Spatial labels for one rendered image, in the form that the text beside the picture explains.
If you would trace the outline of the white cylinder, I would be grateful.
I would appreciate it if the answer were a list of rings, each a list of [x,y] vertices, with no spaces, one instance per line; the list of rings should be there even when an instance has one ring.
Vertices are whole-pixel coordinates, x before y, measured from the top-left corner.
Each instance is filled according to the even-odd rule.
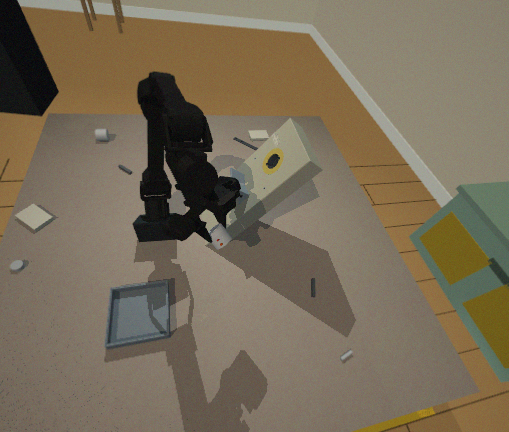
[[[232,239],[231,235],[220,223],[208,231],[212,239],[212,245],[218,250],[224,247]]]

